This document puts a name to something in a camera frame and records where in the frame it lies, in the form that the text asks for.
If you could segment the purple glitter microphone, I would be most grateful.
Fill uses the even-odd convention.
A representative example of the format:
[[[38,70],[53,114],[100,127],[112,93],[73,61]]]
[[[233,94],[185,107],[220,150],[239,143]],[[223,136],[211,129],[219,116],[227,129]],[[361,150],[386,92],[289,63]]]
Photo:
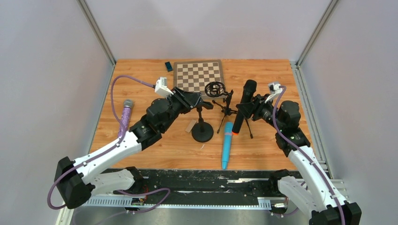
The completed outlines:
[[[129,128],[130,118],[134,102],[131,99],[126,99],[123,103],[123,110],[121,115],[121,125],[119,126],[118,137],[121,137]]]

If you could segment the black round-base mic stand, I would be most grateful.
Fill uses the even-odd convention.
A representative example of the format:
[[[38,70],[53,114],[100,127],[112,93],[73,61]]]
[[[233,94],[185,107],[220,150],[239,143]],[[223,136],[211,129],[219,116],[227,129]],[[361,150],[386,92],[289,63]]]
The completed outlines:
[[[192,127],[191,135],[195,141],[199,143],[206,143],[212,139],[214,135],[214,129],[211,124],[204,122],[202,117],[202,107],[203,106],[201,105],[197,107],[197,112],[199,115],[198,123]]]

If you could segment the black microphone orange end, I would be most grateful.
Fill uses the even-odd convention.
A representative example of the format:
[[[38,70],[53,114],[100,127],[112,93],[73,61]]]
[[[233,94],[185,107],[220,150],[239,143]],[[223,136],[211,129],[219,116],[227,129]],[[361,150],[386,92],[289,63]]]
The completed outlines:
[[[250,117],[250,111],[252,110],[251,101],[254,93],[256,92],[257,82],[254,80],[247,80],[243,86],[243,94],[240,101],[240,104],[236,105],[237,107],[237,115],[235,121],[233,123],[232,133],[234,135],[238,135],[243,121],[246,121],[246,124],[249,128],[250,138],[253,139],[253,135],[248,123],[247,118]]]

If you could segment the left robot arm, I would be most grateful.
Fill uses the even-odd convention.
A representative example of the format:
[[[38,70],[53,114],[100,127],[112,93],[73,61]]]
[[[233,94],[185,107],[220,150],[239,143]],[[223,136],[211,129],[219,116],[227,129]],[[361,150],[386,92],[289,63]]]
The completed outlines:
[[[124,169],[121,172],[103,171],[122,159],[137,154],[152,146],[162,138],[180,114],[189,113],[195,108],[213,109],[211,102],[202,99],[198,92],[184,91],[178,87],[171,90],[171,95],[155,99],[146,113],[121,137],[101,149],[71,160],[64,157],[58,161],[54,184],[47,196],[47,204],[52,209],[59,209],[51,204],[51,194],[58,189],[64,205],[75,209],[86,203],[91,196],[114,190],[127,190],[132,187],[137,176]]]

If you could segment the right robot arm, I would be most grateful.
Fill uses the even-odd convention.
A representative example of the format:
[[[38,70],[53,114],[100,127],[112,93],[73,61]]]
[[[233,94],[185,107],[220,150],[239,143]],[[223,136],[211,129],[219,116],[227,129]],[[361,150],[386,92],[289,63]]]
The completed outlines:
[[[283,101],[279,107],[264,96],[243,97],[237,104],[241,119],[264,120],[276,129],[276,143],[298,169],[306,187],[286,170],[270,177],[272,188],[285,195],[309,218],[311,225],[358,225],[362,211],[343,196],[320,166],[311,144],[299,127],[299,104]]]

